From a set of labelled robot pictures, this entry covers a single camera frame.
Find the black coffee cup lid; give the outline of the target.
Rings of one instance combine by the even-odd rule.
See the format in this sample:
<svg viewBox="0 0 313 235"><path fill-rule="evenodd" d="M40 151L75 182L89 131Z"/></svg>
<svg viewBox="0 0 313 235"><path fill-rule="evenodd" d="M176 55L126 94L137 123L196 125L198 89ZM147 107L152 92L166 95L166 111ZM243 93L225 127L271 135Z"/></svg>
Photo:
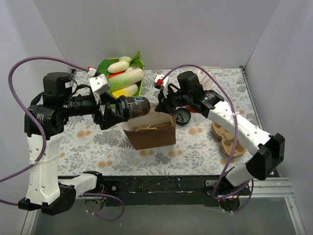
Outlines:
<svg viewBox="0 0 313 235"><path fill-rule="evenodd" d="M186 125L191 120L191 113L185 107L177 108L175 111L176 116L176 124L178 125Z"/></svg>

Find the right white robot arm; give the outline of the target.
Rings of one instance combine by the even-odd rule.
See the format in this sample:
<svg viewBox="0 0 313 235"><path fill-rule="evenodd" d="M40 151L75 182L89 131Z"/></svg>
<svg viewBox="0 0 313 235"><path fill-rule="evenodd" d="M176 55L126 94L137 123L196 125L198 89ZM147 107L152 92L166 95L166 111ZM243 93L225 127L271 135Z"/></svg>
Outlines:
<svg viewBox="0 0 313 235"><path fill-rule="evenodd" d="M246 163L221 174L221 179L213 186L215 193L234 194L250 180L265 180L279 166L285 153L285 138L281 134L271 135L236 114L221 95L213 90L205 91L192 71L179 74L177 80L178 87L164 75L155 78L154 86L160 90L155 111L173 114L179 107L190 106L231 133L235 142L241 142L252 155Z"/></svg>

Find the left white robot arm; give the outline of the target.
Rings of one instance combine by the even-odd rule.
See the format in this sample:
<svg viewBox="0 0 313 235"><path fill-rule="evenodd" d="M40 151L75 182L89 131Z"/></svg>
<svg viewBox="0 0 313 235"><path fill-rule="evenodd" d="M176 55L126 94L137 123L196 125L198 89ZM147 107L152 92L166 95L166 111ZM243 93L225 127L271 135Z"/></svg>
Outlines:
<svg viewBox="0 0 313 235"><path fill-rule="evenodd" d="M58 158L64 127L70 117L95 114L92 94L74 96L74 79L68 72L51 72L43 78L44 90L30 103L24 118L30 159L26 196L19 209L41 210L48 215L66 212L79 196L105 197L102 174L85 171L67 180L58 180Z"/></svg>

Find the separated cardboard cup carrier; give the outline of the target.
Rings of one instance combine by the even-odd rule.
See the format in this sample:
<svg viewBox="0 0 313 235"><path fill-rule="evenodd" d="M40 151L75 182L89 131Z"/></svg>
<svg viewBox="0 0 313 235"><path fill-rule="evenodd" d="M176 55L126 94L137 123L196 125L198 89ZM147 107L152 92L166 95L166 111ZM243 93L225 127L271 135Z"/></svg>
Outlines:
<svg viewBox="0 0 313 235"><path fill-rule="evenodd" d="M158 124L150 124L146 123L140 125L139 127L135 127L134 131L143 131L143 130L162 130L171 127L172 124L170 122L158 123Z"/></svg>

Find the brown paper takeout bag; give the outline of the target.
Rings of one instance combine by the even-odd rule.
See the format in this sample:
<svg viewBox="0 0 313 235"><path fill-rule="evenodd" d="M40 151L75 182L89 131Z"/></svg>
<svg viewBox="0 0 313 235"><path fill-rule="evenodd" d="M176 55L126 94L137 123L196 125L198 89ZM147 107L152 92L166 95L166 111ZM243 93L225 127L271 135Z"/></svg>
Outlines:
<svg viewBox="0 0 313 235"><path fill-rule="evenodd" d="M155 112L156 104L151 104L147 115L131 119L121 124L121 127L136 150L169 146L176 143L176 117L170 114ZM162 130L134 131L135 127L150 123L170 122L171 127Z"/></svg>

